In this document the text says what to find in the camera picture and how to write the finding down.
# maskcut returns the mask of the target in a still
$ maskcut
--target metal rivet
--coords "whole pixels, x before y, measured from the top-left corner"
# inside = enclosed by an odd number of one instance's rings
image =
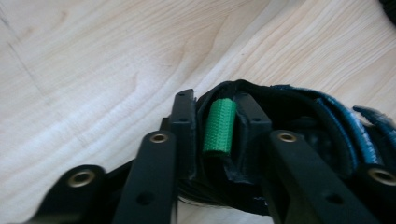
[[[381,184],[396,186],[396,176],[390,172],[378,168],[371,168],[368,171],[369,176]]]
[[[95,179],[95,173],[91,170],[82,170],[72,175],[67,184],[72,188],[79,188],[90,184]]]
[[[152,135],[149,140],[153,143],[166,142],[166,140],[168,140],[168,135],[163,134],[163,133],[157,133],[157,134]]]
[[[277,136],[280,140],[284,141],[284,142],[295,142],[297,141],[296,136],[289,134],[289,133],[280,133]]]

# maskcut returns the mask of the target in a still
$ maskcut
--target screw hole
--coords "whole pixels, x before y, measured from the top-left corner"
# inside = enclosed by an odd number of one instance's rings
[[[166,142],[166,140],[168,140],[168,135],[162,134],[162,133],[157,133],[157,134],[152,135],[149,140],[153,143]]]
[[[67,184],[72,188],[80,188],[90,184],[95,179],[95,173],[91,170],[82,170],[72,175]]]
[[[329,203],[335,203],[335,204],[343,204],[344,200],[341,198],[338,194],[329,194],[325,196],[325,199]]]
[[[296,136],[289,134],[289,133],[280,133],[277,136],[280,140],[284,141],[284,142],[295,142],[297,141]]]
[[[136,197],[136,202],[139,203],[140,205],[145,206],[154,202],[154,199],[155,199],[154,194],[150,192],[143,192]]]
[[[396,186],[396,176],[390,172],[378,168],[372,168],[368,171],[369,176],[381,184]]]

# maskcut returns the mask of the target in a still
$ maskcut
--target light wood surface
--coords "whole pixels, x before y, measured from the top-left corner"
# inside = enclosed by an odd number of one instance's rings
[[[291,84],[396,119],[396,29],[375,0],[0,0],[0,19],[0,223],[29,218],[72,167],[132,159],[185,89]],[[270,220],[179,209],[179,223]]]

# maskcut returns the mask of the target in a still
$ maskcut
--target green plastic part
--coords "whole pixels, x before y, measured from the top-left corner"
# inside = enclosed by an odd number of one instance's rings
[[[205,156],[230,156],[235,113],[236,103],[231,99],[219,99],[210,106],[205,127]]]

